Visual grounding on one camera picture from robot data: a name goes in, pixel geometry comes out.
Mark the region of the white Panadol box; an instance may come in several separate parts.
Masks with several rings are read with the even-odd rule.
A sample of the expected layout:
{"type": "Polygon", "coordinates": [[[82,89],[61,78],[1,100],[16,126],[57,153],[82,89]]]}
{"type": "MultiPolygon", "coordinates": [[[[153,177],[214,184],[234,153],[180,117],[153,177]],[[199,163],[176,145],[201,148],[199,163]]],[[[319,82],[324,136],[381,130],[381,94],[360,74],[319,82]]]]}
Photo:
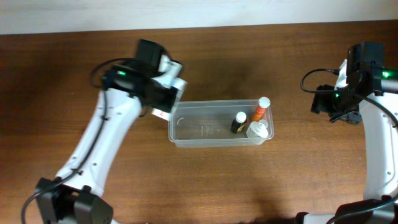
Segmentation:
{"type": "Polygon", "coordinates": [[[169,121],[170,117],[171,117],[170,113],[164,112],[164,111],[156,109],[156,108],[154,108],[152,110],[152,115],[154,115],[158,118],[164,119],[166,121],[169,121]]]}

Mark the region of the orange tube white cap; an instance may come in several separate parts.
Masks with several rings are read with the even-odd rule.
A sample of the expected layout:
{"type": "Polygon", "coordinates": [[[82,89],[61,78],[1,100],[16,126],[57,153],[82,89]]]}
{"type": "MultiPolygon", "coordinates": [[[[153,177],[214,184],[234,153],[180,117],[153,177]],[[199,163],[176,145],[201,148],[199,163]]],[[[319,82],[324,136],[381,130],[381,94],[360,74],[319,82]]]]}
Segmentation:
{"type": "Polygon", "coordinates": [[[270,105],[271,101],[268,99],[268,97],[261,97],[258,100],[257,107],[253,115],[251,116],[251,121],[260,121],[270,105]]]}

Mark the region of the dark bottle white cap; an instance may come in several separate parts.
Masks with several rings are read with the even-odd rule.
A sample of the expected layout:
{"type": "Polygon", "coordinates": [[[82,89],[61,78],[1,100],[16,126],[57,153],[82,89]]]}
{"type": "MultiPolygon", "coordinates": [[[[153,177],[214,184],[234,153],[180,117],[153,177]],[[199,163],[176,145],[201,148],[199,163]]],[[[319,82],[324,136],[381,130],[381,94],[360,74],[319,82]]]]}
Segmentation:
{"type": "Polygon", "coordinates": [[[234,134],[240,133],[247,123],[247,115],[245,112],[238,112],[231,123],[231,132],[234,134]]]}

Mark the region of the white plastic bottle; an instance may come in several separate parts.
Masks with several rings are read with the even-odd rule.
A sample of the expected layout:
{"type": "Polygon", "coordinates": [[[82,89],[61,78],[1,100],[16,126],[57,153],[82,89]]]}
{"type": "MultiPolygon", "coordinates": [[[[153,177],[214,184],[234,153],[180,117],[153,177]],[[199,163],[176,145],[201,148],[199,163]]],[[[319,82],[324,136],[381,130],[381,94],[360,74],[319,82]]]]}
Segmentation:
{"type": "Polygon", "coordinates": [[[253,121],[246,131],[246,136],[248,138],[267,138],[269,136],[268,126],[269,123],[264,119],[253,121]]]}

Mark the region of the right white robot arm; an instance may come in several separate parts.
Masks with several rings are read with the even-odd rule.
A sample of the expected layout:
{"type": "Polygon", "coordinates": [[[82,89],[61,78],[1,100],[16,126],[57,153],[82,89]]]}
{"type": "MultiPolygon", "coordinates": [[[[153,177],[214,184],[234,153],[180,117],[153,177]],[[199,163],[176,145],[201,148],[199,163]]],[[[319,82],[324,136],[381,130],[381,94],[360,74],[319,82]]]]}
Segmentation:
{"type": "Polygon", "coordinates": [[[335,85],[312,91],[313,113],[327,113],[332,123],[363,123],[363,199],[340,205],[331,214],[300,212],[295,223],[397,223],[397,70],[383,61],[382,44],[353,45],[340,68],[332,71],[338,77],[335,85]]]}

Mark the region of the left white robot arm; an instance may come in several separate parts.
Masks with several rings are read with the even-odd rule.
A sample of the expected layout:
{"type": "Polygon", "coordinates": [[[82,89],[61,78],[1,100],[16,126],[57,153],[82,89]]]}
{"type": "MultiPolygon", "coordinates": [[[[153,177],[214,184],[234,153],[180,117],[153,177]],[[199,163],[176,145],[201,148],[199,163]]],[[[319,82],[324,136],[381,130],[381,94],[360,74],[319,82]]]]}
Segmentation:
{"type": "Polygon", "coordinates": [[[21,208],[37,202],[44,223],[115,223],[102,198],[109,170],[127,132],[149,111],[162,119],[175,112],[186,81],[182,64],[160,44],[141,39],[133,57],[107,60],[90,72],[99,89],[95,111],[77,147],[53,180],[41,178],[21,208]]]}

